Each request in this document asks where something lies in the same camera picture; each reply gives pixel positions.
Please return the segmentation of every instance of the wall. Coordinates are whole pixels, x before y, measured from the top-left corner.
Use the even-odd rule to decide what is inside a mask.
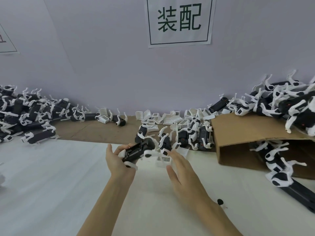
[[[217,0],[212,45],[147,47],[143,0],[2,0],[21,55],[1,82],[128,114],[185,110],[250,92],[265,73],[315,74],[315,0]]]

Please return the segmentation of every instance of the sign with chinese characters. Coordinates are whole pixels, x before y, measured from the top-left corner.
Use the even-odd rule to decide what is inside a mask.
[[[145,0],[149,47],[211,43],[216,0]]]
[[[0,54],[18,53],[0,24]]]

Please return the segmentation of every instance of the white tabletop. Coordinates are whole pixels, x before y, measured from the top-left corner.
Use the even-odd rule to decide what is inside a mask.
[[[105,143],[18,138],[0,144],[1,236],[75,236],[110,173]],[[187,159],[213,200],[244,235],[314,235],[315,214],[273,186],[263,172],[218,164],[215,153],[189,151]],[[155,159],[138,162],[113,235],[209,235],[173,195],[166,170]],[[315,181],[297,179],[315,191]]]

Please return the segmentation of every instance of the person's right arm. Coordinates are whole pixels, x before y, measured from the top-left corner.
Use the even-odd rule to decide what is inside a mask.
[[[166,169],[179,200],[198,215],[214,236],[242,236],[221,206],[208,196],[189,161],[176,151],[171,151],[169,156],[178,173],[171,166]]]

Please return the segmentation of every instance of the person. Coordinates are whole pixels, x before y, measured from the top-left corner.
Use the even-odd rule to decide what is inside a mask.
[[[112,145],[106,149],[106,162],[111,177],[86,218],[77,236],[111,236],[118,214],[135,177],[136,170],[124,165],[118,154],[132,146],[119,146],[114,152]],[[223,209],[208,196],[189,161],[176,151],[169,154],[178,174],[171,166],[166,170],[177,198],[197,214],[214,236],[242,236]]]

